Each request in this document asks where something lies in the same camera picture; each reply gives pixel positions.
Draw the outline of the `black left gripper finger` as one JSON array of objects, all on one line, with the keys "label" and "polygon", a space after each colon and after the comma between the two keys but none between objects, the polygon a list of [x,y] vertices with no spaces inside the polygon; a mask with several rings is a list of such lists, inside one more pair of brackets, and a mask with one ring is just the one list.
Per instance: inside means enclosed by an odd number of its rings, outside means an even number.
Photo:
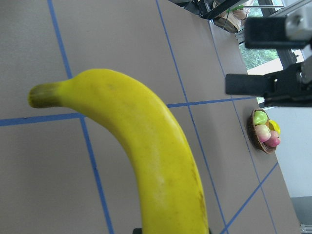
[{"label": "black left gripper finger", "polygon": [[312,62],[306,60],[265,75],[227,74],[225,92],[263,97],[266,107],[311,107]]},{"label": "black left gripper finger", "polygon": [[312,45],[312,8],[302,7],[283,17],[247,18],[245,47],[302,49]]}]

